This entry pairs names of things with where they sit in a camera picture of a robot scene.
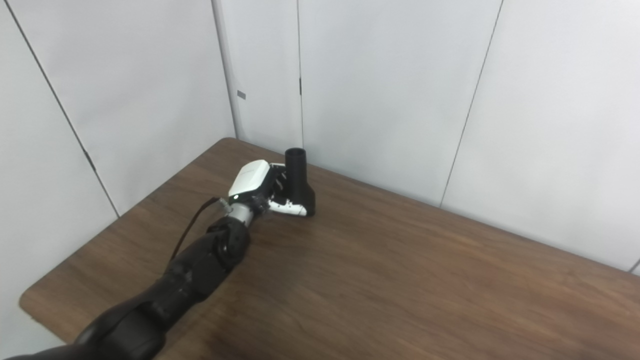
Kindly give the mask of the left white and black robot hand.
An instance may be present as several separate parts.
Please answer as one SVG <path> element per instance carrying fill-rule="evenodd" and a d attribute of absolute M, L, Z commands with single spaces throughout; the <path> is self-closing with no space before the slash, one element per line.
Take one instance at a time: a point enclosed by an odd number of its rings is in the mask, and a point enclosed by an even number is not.
<path fill-rule="evenodd" d="M 245 223 L 265 212 L 313 217 L 316 196 L 307 178 L 305 158 L 286 158 L 284 163 L 263 159 L 243 166 L 228 192 L 230 214 Z"/>

